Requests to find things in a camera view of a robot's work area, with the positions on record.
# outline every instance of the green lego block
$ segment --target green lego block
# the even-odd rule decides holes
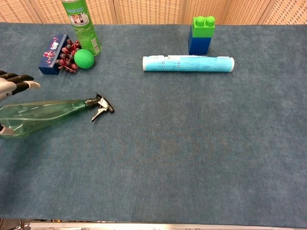
[[[215,18],[209,17],[193,17],[192,34],[193,37],[213,37],[215,30]]]

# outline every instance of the spray nozzle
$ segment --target spray nozzle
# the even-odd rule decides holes
[[[87,108],[92,108],[97,105],[99,106],[98,111],[92,118],[92,122],[95,121],[103,112],[114,112],[114,108],[112,107],[110,102],[108,102],[106,98],[102,97],[99,94],[96,94],[96,98],[94,99],[85,100],[85,105]]]

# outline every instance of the blue lego block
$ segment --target blue lego block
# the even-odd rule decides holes
[[[192,29],[190,29],[188,49],[190,55],[205,55],[211,42],[210,37],[193,37]]]

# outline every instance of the spray bottle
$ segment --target spray bottle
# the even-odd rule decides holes
[[[8,104],[0,108],[0,138],[22,138],[66,118],[99,106],[92,118],[95,121],[103,112],[114,112],[112,105],[101,95],[87,100],[43,101]]]

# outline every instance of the woven wall panel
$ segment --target woven wall panel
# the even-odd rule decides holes
[[[121,24],[177,24],[182,22],[181,0],[114,0]]]
[[[60,0],[31,0],[46,23],[70,23]]]
[[[113,0],[87,0],[94,24],[116,24]]]
[[[264,24],[307,24],[307,0],[277,0]]]
[[[0,0],[0,22],[36,23],[23,0]]]
[[[70,23],[61,0],[31,0],[37,11],[41,11],[46,23]],[[87,0],[94,24],[115,24],[116,16],[112,0]]]
[[[197,16],[213,16],[215,23],[221,24],[224,8],[228,0],[188,0],[184,12],[184,24],[191,24],[192,18]]]
[[[258,24],[270,0],[232,0],[225,24]]]

